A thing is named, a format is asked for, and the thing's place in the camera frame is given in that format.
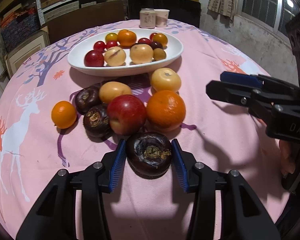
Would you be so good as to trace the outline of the right hand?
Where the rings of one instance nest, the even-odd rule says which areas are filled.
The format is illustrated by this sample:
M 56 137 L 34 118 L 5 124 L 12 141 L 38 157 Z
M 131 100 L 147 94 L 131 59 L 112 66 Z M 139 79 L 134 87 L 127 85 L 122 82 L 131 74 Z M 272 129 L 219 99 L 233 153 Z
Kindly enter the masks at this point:
M 292 146 L 290 142 L 280 140 L 279 149 L 281 153 L 280 157 L 280 170 L 283 176 L 293 174 L 295 171 L 295 161 L 291 157 Z

